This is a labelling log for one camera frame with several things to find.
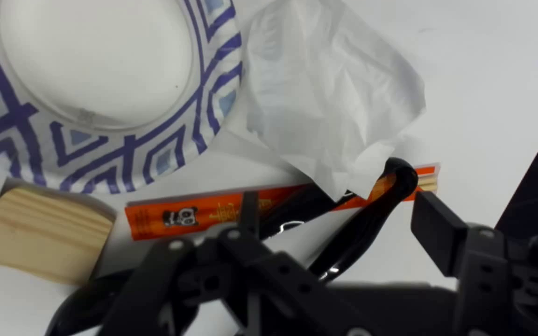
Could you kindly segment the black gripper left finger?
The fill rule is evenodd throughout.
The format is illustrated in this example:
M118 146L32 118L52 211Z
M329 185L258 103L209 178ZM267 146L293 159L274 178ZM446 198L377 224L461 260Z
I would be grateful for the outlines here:
M183 336L200 307L220 303L245 336L342 336L338 297L284 252L258 239L258 196L239 224L194 245L155 245L123 282L97 336Z

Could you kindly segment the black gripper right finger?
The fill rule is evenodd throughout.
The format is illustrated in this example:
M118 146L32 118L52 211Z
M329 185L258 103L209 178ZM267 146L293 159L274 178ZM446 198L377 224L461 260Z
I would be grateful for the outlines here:
M411 232L435 267L458 280L456 336L538 336L538 236L514 243L467 224L433 193L415 196Z

